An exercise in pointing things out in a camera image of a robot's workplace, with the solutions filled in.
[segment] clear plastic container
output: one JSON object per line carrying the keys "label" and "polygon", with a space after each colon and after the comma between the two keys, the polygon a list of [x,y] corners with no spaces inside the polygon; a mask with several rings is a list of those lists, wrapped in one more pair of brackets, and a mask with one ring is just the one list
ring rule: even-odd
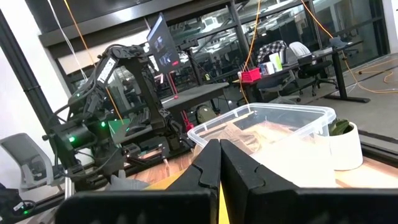
{"label": "clear plastic container", "polygon": [[299,187],[335,187],[328,124],[321,106],[251,103],[189,130],[197,155],[210,139],[228,139],[252,158]]}

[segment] orange cable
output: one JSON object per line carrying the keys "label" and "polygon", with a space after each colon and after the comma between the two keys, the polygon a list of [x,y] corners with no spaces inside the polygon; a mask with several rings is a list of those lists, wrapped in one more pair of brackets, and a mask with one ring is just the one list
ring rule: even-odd
{"label": "orange cable", "polygon": [[[75,27],[76,27],[76,29],[77,29],[77,32],[79,33],[80,39],[81,39],[81,41],[83,42],[83,45],[85,46],[85,49],[86,49],[88,55],[90,56],[91,62],[92,62],[92,64],[94,65],[94,67],[96,67],[95,62],[94,62],[94,59],[93,59],[93,56],[90,54],[90,51],[88,50],[87,44],[86,44],[86,42],[85,42],[85,39],[83,38],[83,35],[82,35],[81,32],[80,32],[79,26],[78,26],[77,23],[76,23],[76,20],[75,20],[73,14],[72,14],[72,11],[70,10],[70,7],[69,7],[69,5],[68,5],[67,0],[63,0],[63,1],[64,1],[65,5],[67,6],[67,9],[68,9],[68,11],[69,11],[70,17],[72,18],[73,23],[75,24]],[[113,108],[114,108],[114,110],[116,111],[116,113],[118,114],[119,119],[121,120],[122,124],[124,124],[124,121],[123,121],[123,119],[122,119],[122,116],[120,116],[120,113],[119,113],[119,111],[118,111],[118,108],[116,107],[116,104],[115,104],[114,101],[113,101],[113,98],[112,98],[112,96],[111,96],[111,93],[110,93],[109,90],[108,90],[108,87],[105,87],[105,90],[106,90],[106,92],[107,92],[108,95],[109,95],[109,99],[111,100],[112,105],[113,105]]]}
{"label": "orange cable", "polygon": [[[314,20],[315,22],[317,22],[317,24],[330,36],[330,38],[333,38],[333,36],[322,26],[322,24],[318,21],[318,19],[311,13],[310,9],[305,5],[304,1],[301,0],[301,2],[303,3],[303,6],[306,8],[306,10],[308,11],[308,13],[312,16],[313,20]],[[395,60],[398,60],[398,58],[392,59],[392,60],[388,60],[388,61],[386,61],[386,62],[379,63],[379,64],[376,64],[376,65],[373,65],[373,66],[364,68],[364,69],[362,69],[361,71],[358,71],[358,72],[356,72],[356,73],[359,74],[359,73],[376,73],[376,72],[380,72],[380,71],[369,71],[369,72],[364,72],[364,70],[368,70],[368,69],[370,69],[370,68],[374,68],[374,67],[377,67],[377,66],[383,65],[383,64],[385,64],[385,63],[388,63],[388,62],[391,62],[391,61],[395,61]],[[346,64],[346,66],[347,66],[347,69],[349,70],[349,72],[350,72],[351,75],[353,76],[353,78],[354,78],[354,80],[355,80],[355,83],[360,87],[360,89],[369,91],[369,92],[371,92],[371,93],[398,93],[398,90],[370,90],[370,89],[368,89],[368,88],[365,88],[365,87],[362,86],[362,85],[359,83],[359,81],[356,79],[356,77],[355,77],[353,71],[352,71],[351,68],[348,66],[347,59],[344,60],[344,62],[345,62],[345,64]],[[391,82],[388,82],[387,79],[388,79],[391,75],[393,75],[394,72],[392,72],[392,71],[382,71],[382,73],[386,73],[386,72],[388,72],[389,74],[388,74],[387,76],[384,77],[384,83],[391,83]]]}
{"label": "orange cable", "polygon": [[[258,0],[257,15],[256,15],[256,23],[254,24],[253,38],[252,38],[252,40],[251,40],[251,45],[250,45],[250,50],[249,50],[248,57],[247,57],[247,59],[246,59],[246,62],[244,63],[244,67],[243,67],[243,70],[241,71],[241,73],[246,69],[246,67],[247,67],[247,65],[248,65],[248,62],[249,62],[249,60],[250,60],[250,57],[251,57],[251,51],[253,50],[254,39],[256,38],[256,33],[257,33],[256,31],[257,31],[257,25],[258,25],[258,20],[259,20],[260,5],[261,5],[261,0]],[[241,76],[241,78],[240,78],[240,85],[241,85],[241,92],[242,92],[243,98],[244,98],[246,104],[248,104],[249,101],[248,101],[248,99],[246,98],[246,94],[244,94],[244,90],[243,90],[243,87],[242,87],[242,76]]]}

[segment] white pot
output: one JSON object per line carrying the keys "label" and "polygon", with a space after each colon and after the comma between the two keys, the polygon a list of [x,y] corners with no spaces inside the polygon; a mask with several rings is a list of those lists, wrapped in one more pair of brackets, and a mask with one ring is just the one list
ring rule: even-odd
{"label": "white pot", "polygon": [[350,132],[339,136],[329,136],[334,170],[351,170],[363,163],[358,128],[352,122],[349,125],[353,127]]}

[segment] monitor screen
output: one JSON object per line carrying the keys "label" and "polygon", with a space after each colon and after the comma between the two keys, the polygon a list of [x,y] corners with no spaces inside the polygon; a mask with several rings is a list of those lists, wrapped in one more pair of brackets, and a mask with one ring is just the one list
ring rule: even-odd
{"label": "monitor screen", "polygon": [[178,68],[180,57],[162,13],[149,32],[147,40],[160,73],[166,74]]}

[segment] red box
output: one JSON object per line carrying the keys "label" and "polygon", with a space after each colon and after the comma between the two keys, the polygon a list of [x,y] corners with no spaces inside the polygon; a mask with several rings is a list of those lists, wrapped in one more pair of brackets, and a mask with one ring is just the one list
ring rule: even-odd
{"label": "red box", "polygon": [[242,72],[242,82],[254,82],[261,78],[260,68],[255,68],[248,72]]}

